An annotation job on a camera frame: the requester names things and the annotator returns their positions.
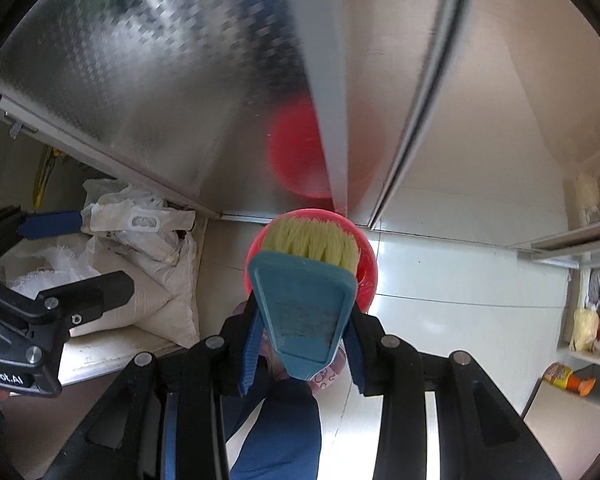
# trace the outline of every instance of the bottle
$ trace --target bottle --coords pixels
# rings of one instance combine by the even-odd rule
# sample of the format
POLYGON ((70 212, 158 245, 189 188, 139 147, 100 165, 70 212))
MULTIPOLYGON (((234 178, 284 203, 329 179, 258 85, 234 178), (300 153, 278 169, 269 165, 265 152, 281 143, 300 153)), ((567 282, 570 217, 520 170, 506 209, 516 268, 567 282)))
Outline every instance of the bottle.
POLYGON ((581 397, 589 395, 596 383, 595 377, 582 380, 577 378, 573 375, 573 370, 562 363, 550 365, 544 371, 542 378, 557 388, 580 394, 581 397))

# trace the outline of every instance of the brush bristle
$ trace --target brush bristle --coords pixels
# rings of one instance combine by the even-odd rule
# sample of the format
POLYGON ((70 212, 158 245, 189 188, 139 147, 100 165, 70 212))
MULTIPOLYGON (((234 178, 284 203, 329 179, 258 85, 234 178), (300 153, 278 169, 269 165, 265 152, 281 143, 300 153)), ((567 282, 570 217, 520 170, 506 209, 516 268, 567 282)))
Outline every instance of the brush bristle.
POLYGON ((283 216, 274 220, 262 241, 263 251, 303 256, 347 269, 354 276, 360 250, 356 239, 334 222, 283 216))

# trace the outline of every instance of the tiled floor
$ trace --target tiled floor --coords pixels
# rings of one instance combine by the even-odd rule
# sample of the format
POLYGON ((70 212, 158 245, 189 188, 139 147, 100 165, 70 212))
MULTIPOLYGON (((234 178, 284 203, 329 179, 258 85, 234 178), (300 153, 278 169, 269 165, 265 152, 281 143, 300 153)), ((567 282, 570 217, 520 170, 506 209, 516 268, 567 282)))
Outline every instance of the tiled floor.
MULTIPOLYGON (((209 222, 197 294, 202 337, 217 333, 245 299, 244 258, 260 229, 243 222, 209 222)), ((370 314, 387 332, 421 351, 449 355, 467 350, 520 412, 536 379, 555 360, 567 270, 487 246, 366 234, 379 268, 370 314)), ((360 396, 346 370, 317 400, 323 435, 318 478, 371 478, 381 399, 360 396)), ((231 460, 247 431, 248 425, 229 442, 231 460)), ((429 468, 429 478, 435 478, 435 470, 429 468)))

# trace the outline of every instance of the person's leg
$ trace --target person's leg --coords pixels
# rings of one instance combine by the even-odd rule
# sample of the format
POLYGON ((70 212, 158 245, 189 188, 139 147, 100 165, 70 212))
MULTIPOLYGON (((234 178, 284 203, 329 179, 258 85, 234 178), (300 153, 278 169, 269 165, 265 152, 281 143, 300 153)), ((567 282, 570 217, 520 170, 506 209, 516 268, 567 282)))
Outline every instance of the person's leg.
POLYGON ((267 367, 267 360, 258 357, 253 384, 244 397, 222 397, 222 421, 224 438, 229 440, 245 423, 251 412, 267 396, 273 377, 267 367))
POLYGON ((231 480, 316 480, 322 447, 318 403, 305 381, 275 383, 244 441, 231 480))

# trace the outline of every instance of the blue pants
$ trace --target blue pants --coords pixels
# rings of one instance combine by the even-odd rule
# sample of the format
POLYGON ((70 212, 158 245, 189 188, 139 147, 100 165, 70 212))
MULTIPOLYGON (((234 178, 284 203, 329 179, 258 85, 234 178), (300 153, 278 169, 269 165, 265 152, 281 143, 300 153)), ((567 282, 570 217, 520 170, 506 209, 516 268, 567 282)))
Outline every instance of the blue pants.
POLYGON ((226 438, 240 429, 262 399, 231 480, 315 480, 322 447, 318 403, 304 381, 274 383, 264 358, 245 397, 222 398, 226 438))

